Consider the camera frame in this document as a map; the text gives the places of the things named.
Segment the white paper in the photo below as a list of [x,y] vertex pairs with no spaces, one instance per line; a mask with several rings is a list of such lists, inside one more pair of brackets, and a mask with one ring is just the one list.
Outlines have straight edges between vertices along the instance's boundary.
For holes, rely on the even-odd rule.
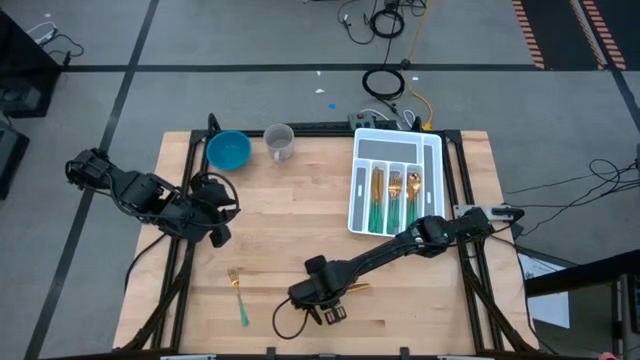
[[[564,267],[518,254],[525,279],[546,275]],[[569,294],[567,292],[528,299],[531,316],[549,324],[569,328]]]

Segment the wooden table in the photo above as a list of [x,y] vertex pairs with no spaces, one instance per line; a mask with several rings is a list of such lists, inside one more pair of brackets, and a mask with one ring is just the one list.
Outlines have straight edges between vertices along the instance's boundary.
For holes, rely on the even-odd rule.
[[[164,135],[155,172],[174,184],[182,180],[189,135]],[[487,134],[463,132],[463,139],[476,202],[502,203]],[[347,230],[352,138],[296,138],[295,155],[281,165],[271,162],[262,139],[253,138],[252,146],[250,162],[228,174],[242,208],[230,224],[232,239],[221,249],[214,249],[208,239],[197,245],[181,352],[263,354],[267,347],[275,346],[279,354],[398,354],[400,347],[407,346],[416,355],[474,353],[454,248],[433,259],[405,257],[367,274],[361,280],[372,288],[342,299],[347,320],[333,326],[318,326],[310,320],[299,338],[279,339],[271,327],[273,310],[287,297],[290,285],[307,278],[306,259],[319,254],[328,260],[349,259],[385,239]],[[453,166],[456,187],[462,189],[455,161]],[[143,226],[137,251],[158,235],[156,228]],[[500,236],[511,239],[508,232]],[[158,303],[168,248],[167,240],[135,267],[114,346],[130,340]],[[496,304],[523,338],[537,347],[527,327],[523,281],[514,249],[487,240],[485,251]],[[241,290],[251,321],[247,328],[240,323],[227,277],[230,267],[241,269]],[[486,313],[477,302],[485,346],[491,347]],[[173,314],[170,309],[163,344],[168,344]],[[293,334],[302,318],[302,311],[285,306],[278,314],[278,328]]]

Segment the yellow cable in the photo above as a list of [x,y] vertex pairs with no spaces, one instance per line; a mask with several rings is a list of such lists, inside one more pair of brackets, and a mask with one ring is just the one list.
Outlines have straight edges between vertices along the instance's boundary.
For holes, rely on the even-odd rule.
[[[409,57],[408,57],[409,61],[411,61],[411,58],[413,57],[413,53],[416,50],[416,45],[418,44],[418,39],[420,38],[420,34],[422,32],[422,26],[424,25],[425,20],[427,19],[427,14],[429,13],[429,9],[431,9],[431,4],[433,3],[434,0],[426,0],[426,1],[427,1],[427,4],[424,9],[424,13],[422,13],[422,17],[420,18],[418,31],[416,31],[416,36],[413,38],[413,44],[411,45],[411,52],[409,52]],[[429,110],[429,118],[427,119],[427,122],[425,122],[424,125],[422,125],[422,130],[431,130],[432,122],[433,122],[433,107],[431,106],[431,103],[429,103],[429,101],[425,99],[422,95],[418,94],[418,92],[413,90],[413,88],[411,87],[411,83],[407,81],[407,79],[405,79],[404,82],[407,84],[407,88],[409,89],[411,94],[413,94],[413,96],[420,99],[420,101],[422,101],[424,105],[427,107],[427,109]]]

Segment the floor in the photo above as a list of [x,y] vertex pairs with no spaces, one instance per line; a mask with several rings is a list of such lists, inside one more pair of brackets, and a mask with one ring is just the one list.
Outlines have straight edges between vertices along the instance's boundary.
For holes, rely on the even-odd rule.
[[[4,358],[25,356],[56,269],[64,272],[64,264],[59,268],[63,252],[75,255],[64,287],[56,288],[61,293],[49,330],[42,333],[40,356],[111,348],[140,225],[99,198],[90,203],[86,220],[77,215],[90,199],[66,183],[62,166],[79,151],[102,142],[110,145],[110,156],[121,168],[150,172],[163,132],[204,128],[210,112],[225,129],[264,129],[278,122],[342,121],[363,108],[388,111],[363,91],[357,66],[335,71],[340,64],[380,63],[387,46],[379,38],[367,46],[351,43],[336,22],[342,3],[0,1],[24,29],[54,21],[86,49],[72,65],[88,66],[61,76],[47,117],[14,120],[31,144],[9,198],[0,202]],[[368,36],[360,14],[369,12],[371,3],[362,0],[346,8],[354,37]],[[406,57],[411,47],[418,18],[406,19],[405,33],[392,43],[391,63]],[[68,46],[61,41],[48,49]],[[511,0],[436,0],[413,61],[532,64]],[[319,66],[319,71],[247,66],[244,71],[211,67],[196,73],[184,68],[134,72],[137,64],[332,65]],[[456,69],[411,72],[410,78],[434,105],[435,128],[489,132],[504,191],[588,174],[595,158],[626,166],[636,157],[638,128],[609,72]],[[625,72],[624,78],[640,94],[640,74]],[[387,85],[385,79],[375,81]],[[415,98],[404,96],[397,105],[426,115]],[[569,203],[595,184],[584,180],[506,199]],[[637,192],[616,194],[568,210],[519,241],[572,262],[589,262],[637,248],[640,223],[634,215],[639,211]],[[551,214],[527,211],[522,224],[530,229]],[[71,230],[83,221],[74,248],[78,236]],[[606,287],[572,293],[572,329],[536,324],[541,336],[567,353],[607,350],[609,296]]]

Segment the blue bowl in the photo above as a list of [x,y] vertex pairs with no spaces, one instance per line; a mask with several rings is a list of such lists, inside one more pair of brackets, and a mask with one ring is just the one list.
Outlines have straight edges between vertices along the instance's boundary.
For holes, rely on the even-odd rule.
[[207,160],[220,170],[235,170],[249,161],[251,141],[239,131],[223,131],[207,144]]

